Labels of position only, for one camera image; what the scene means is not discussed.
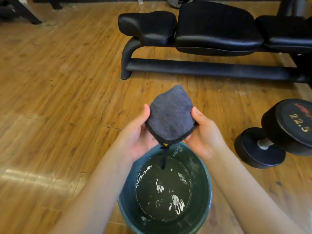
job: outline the right forearm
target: right forearm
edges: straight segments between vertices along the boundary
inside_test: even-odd
[[[304,233],[289,219],[229,148],[205,164],[244,233]]]

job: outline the black leather cushion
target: black leather cushion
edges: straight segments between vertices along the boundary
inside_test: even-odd
[[[309,19],[307,19],[307,23],[312,28],[312,16]]]
[[[312,50],[312,28],[303,17],[263,15],[255,21],[268,48],[289,53]]]
[[[120,32],[140,39],[144,46],[164,46],[174,41],[176,16],[168,11],[126,13],[118,17]]]
[[[183,4],[175,39],[178,47],[227,51],[256,51],[263,43],[249,12],[215,2]]]

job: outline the black strap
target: black strap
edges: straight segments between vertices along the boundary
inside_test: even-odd
[[[165,169],[166,167],[166,159],[167,159],[167,153],[168,153],[168,150],[169,150],[169,146],[166,146],[164,145],[163,143],[160,143],[161,145],[161,149],[163,149],[163,157],[160,161],[160,168],[161,169]]]

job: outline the plastic bottle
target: plastic bottle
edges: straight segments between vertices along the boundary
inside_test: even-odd
[[[143,0],[138,0],[138,3],[139,3],[140,5],[143,5]]]

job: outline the folded cloth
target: folded cloth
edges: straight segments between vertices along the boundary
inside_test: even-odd
[[[194,130],[192,107],[192,100],[181,85],[158,95],[150,105],[151,113],[145,125],[164,150],[162,169],[166,166],[169,147],[184,140]]]

